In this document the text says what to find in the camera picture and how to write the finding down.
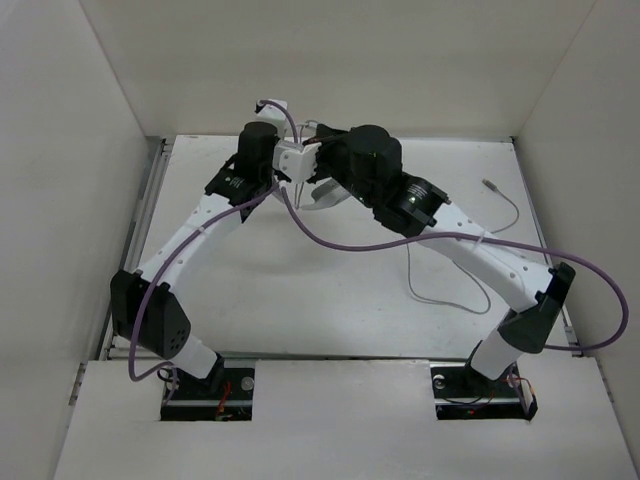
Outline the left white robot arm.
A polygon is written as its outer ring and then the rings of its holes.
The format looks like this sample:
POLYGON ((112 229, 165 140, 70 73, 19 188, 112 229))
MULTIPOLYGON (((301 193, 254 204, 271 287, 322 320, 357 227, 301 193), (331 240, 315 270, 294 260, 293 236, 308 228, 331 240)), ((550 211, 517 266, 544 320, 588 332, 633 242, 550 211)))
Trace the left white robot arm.
POLYGON ((247 123, 236 153, 206 185, 183 225, 135 271, 120 270, 113 276, 113 329, 130 343, 132 381, 153 373, 136 370, 137 350, 144 348, 160 358, 161 367, 184 373, 201 396, 213 396, 223 387, 224 359, 193 333, 181 296, 206 256, 276 190, 272 161, 278 140, 275 125, 247 123))

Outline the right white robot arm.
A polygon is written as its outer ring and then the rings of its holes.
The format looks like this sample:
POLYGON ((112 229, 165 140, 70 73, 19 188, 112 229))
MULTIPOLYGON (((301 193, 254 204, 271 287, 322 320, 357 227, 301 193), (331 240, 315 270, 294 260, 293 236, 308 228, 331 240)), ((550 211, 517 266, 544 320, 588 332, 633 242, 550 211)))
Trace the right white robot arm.
POLYGON ((386 229, 405 238, 432 233, 424 245, 478 277, 508 305, 501 322, 472 351, 463 369, 477 394, 495 387, 524 353, 541 352, 562 310, 575 271, 565 263, 534 263, 473 222, 447 193, 403 170, 402 146, 374 125, 348 131, 317 128, 314 179, 346 189, 386 229))

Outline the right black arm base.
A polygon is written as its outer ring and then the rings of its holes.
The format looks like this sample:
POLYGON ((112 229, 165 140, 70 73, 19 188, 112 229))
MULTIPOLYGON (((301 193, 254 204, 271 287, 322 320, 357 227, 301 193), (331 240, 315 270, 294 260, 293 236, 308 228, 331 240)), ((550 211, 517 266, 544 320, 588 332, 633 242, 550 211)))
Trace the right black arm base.
POLYGON ((516 364, 497 380, 474 377, 461 363, 430 366, 435 412, 438 420, 523 420, 538 413, 531 382, 516 364))

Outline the white grey headphones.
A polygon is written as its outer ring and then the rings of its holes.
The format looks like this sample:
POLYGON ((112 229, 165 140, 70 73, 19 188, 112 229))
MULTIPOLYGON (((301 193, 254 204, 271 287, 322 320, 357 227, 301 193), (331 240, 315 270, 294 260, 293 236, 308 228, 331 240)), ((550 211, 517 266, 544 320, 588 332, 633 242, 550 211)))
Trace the white grey headphones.
MULTIPOLYGON (((281 140, 303 144, 300 140, 298 141, 294 141, 293 139, 288 140, 285 136, 280 137, 279 141, 281 140)), ((328 209, 345 201, 350 196, 347 190, 341 187, 336 180, 330 180, 328 178, 325 178, 324 180, 319 180, 316 183, 316 187, 311 190, 310 192, 311 202, 308 204, 301 203, 300 191, 302 190, 302 186, 306 184, 312 184, 313 183, 312 178, 319 174, 319 163, 317 158, 316 158, 316 161, 317 161, 317 166, 316 166, 315 174, 304 183, 292 183, 289 181, 287 177, 285 177, 283 174, 276 172, 272 167, 272 170, 273 170, 272 180, 276 184, 278 184, 279 182, 284 182, 285 184, 292 184, 294 187, 298 188, 298 192, 294 193, 293 199, 291 200, 291 204, 294 206, 295 209, 302 209, 307 211, 328 209)))

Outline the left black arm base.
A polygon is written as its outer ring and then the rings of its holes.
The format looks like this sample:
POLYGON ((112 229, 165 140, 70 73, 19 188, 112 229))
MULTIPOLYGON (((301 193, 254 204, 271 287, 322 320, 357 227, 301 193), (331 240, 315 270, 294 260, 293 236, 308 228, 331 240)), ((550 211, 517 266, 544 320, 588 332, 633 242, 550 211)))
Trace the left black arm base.
POLYGON ((224 364, 217 389, 203 380, 168 368, 157 376, 164 383, 160 419, 165 422, 245 422, 253 415, 255 359, 231 358, 224 364))

